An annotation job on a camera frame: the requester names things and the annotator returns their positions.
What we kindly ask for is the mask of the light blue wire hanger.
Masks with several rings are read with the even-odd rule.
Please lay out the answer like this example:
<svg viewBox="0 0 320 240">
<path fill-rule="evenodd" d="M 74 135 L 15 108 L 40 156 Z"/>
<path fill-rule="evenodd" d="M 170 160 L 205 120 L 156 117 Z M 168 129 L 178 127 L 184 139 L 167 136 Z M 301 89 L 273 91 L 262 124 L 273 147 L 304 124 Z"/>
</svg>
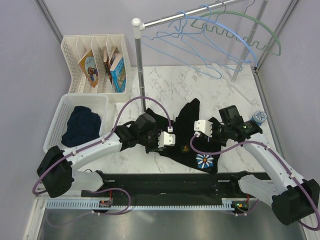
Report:
<svg viewBox="0 0 320 240">
<path fill-rule="evenodd" d="M 170 52 L 155 48 L 152 45 L 148 44 L 146 41 L 143 41 L 142 43 L 147 47 L 159 53 L 162 53 L 166 56 L 169 56 L 206 76 L 209 76 L 214 79 L 221 79 L 223 77 L 222 73 L 218 69 L 214 68 L 211 64 L 209 64 L 209 63 L 212 63 L 211 59 L 208 59 L 204 55 L 201 55 L 189 42 L 186 41 L 185 37 L 192 37 L 193 35 L 198 35 L 198 33 L 195 33 L 195 32 L 186 33 L 185 28 L 187 27 L 187 25 L 188 25 L 188 20 L 186 19 L 179 20 L 178 26 L 176 25 L 174 26 L 174 29 L 175 29 L 174 32 L 157 31 L 156 36 L 154 37 L 150 37 L 146 35 L 141 36 L 142 38 L 144 38 L 145 40 L 148 40 L 149 42 L 160 41 L 163 44 L 168 45 L 168 48 L 171 49 Z M 177 57 L 176 55 L 174 55 L 174 52 L 177 50 L 179 50 L 180 52 L 182 51 L 184 53 L 187 53 L 188 56 L 184 56 L 180 58 Z M 201 60 L 204 63 L 205 67 L 207 69 L 210 69 L 214 74 L 210 74 L 206 71 L 201 71 L 199 68 L 194 68 L 187 62 L 187 60 L 189 59 Z"/>
</svg>

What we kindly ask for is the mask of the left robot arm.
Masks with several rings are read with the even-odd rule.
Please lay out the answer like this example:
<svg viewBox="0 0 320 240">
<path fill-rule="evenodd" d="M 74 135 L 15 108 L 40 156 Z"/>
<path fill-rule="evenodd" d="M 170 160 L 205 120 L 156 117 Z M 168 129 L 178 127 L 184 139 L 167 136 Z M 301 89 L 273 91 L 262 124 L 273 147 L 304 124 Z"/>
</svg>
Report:
<svg viewBox="0 0 320 240">
<path fill-rule="evenodd" d="M 57 198 L 69 190 L 91 191 L 106 196 L 110 185 L 97 172 L 80 172 L 79 169 L 104 156 L 119 153 L 136 145 L 146 152 L 161 151 L 172 133 L 171 127 L 161 128 L 151 115 L 144 113 L 135 121 L 117 125 L 110 133 L 79 146 L 60 149 L 51 147 L 42 159 L 37 174 L 44 193 Z"/>
</svg>

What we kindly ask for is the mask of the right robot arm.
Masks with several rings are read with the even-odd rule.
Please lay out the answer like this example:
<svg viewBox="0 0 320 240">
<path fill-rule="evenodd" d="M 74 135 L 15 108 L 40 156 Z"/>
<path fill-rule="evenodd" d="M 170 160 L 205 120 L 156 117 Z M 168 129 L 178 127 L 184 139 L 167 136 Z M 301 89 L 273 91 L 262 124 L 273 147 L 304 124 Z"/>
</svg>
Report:
<svg viewBox="0 0 320 240">
<path fill-rule="evenodd" d="M 295 171 L 271 147 L 260 126 L 254 120 L 244 121 L 235 105 L 220 109 L 219 114 L 222 123 L 213 127 L 211 136 L 223 143 L 234 140 L 233 148 L 241 146 L 249 152 L 272 181 L 266 183 L 252 174 L 241 172 L 229 184 L 230 193 L 235 197 L 244 193 L 256 197 L 270 206 L 277 219 L 286 226 L 312 214 L 318 220 L 320 185 Z"/>
</svg>

